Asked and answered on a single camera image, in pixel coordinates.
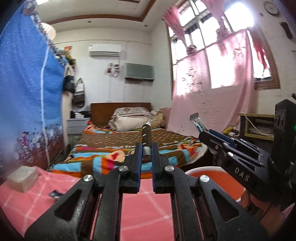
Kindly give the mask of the right human hand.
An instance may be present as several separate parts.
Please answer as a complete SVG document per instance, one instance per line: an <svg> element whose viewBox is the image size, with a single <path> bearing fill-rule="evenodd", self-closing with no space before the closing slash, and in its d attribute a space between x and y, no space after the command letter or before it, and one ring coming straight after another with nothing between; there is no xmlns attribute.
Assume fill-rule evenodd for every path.
<svg viewBox="0 0 296 241"><path fill-rule="evenodd" d="M259 220L261 225L267 230L270 237L272 237L284 224L284 221L287 219L295 205L293 203L284 211L281 211L280 205L259 201L247 190L245 190L241 195L239 204L243 208L248 208L250 204L254 204L255 207L258 207L263 211L263 214L260 216Z"/></svg>

